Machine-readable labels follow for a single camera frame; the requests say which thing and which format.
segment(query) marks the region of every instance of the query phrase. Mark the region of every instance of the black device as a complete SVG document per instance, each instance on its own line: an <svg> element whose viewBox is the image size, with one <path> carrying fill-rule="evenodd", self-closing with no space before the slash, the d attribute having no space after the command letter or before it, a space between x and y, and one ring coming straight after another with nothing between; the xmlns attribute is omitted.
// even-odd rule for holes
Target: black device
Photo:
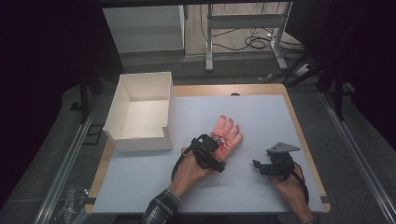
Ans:
<svg viewBox="0 0 396 224"><path fill-rule="evenodd" d="M193 138L191 145L178 158L172 171L172 180L175 177L178 166L181 164L184 157L186 157L187 153L189 153L191 150L198 162L198 165L201 168L205 169L209 167L212 170L221 173L224 170L226 163L223 161L218 161L212 156L213 152L215 152L218 148L218 142L205 133L201 134L201 136L198 138Z"/></svg>
<svg viewBox="0 0 396 224"><path fill-rule="evenodd" d="M253 160L253 164L259 169L261 175L279 176L282 177L283 181L287 180L290 175L293 175L300 182L301 188L304 192L305 202L308 203L309 193L305 184L304 176L300 177L294 172L296 163L290 155L291 151L297 150L300 150L300 148L279 142L273 147L267 149L267 154L272 164L261 164L259 161L255 160Z"/></svg>

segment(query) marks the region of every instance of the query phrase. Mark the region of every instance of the black curtain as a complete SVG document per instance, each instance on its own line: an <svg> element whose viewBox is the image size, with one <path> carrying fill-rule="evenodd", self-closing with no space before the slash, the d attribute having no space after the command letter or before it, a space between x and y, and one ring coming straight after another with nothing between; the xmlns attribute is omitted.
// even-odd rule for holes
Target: black curtain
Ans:
<svg viewBox="0 0 396 224"><path fill-rule="evenodd" d="M55 121L64 92L82 76L117 76L120 57L95 4L0 3L1 204Z"/></svg>
<svg viewBox="0 0 396 224"><path fill-rule="evenodd" d="M396 148L396 2L373 1L346 48L352 102Z"/></svg>

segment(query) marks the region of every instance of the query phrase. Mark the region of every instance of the white cardboard box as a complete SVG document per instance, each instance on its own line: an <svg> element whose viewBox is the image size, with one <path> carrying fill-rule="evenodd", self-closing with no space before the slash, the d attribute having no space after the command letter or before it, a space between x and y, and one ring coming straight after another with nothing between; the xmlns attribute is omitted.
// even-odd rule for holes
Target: white cardboard box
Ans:
<svg viewBox="0 0 396 224"><path fill-rule="evenodd" d="M174 108L170 72L120 75L103 130L118 151L170 150Z"/></svg>

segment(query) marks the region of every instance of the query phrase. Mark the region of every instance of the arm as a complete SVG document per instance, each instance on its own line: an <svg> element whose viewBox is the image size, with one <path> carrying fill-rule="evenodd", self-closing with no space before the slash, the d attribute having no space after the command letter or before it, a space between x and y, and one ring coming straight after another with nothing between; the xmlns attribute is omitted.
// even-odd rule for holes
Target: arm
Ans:
<svg viewBox="0 0 396 224"><path fill-rule="evenodd" d="M233 152L234 148L241 142L242 134L239 132L239 126L233 126L233 120L221 115L214 128L214 133L224 138L224 145L220 146L218 154L213 155L219 161L225 161ZM177 167L175 177L173 178L168 189L155 197L148 205L148 209L143 215L140 223L168 223L172 216L177 212L180 199L202 179L212 174L214 171L199 166L192 151L187 153L181 164Z"/></svg>
<svg viewBox="0 0 396 224"><path fill-rule="evenodd" d="M296 164L294 172L299 176L303 176L301 167L298 164ZM294 215L297 216L300 223L317 223L311 209L305 203L304 193L301 189L300 183L293 175L290 175L285 181L280 181L275 176L269 176L269 178L276 186L277 191L279 191L283 198L288 202L291 210Z"/></svg>
<svg viewBox="0 0 396 224"><path fill-rule="evenodd" d="M177 212L180 200L187 191L211 173L208 169L202 169L192 152L189 152L178 166L169 187L151 200L140 223L168 223Z"/></svg>

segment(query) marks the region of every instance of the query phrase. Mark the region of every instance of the white table surface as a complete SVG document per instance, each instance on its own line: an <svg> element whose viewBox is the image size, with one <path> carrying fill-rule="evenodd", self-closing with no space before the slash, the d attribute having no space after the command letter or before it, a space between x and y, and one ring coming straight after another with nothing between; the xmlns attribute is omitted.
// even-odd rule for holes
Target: white table surface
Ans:
<svg viewBox="0 0 396 224"><path fill-rule="evenodd" d="M167 188L182 147L202 133L210 133L223 114L239 124L244 140L227 160L221 174L212 175L183 198L179 213L284 213L286 202L252 160L271 163L265 150L277 142L301 147L282 95L177 97L173 150L120 153L114 150L94 213L140 214L149 201ZM309 206L323 212L314 177L302 150L291 152L303 167Z"/></svg>

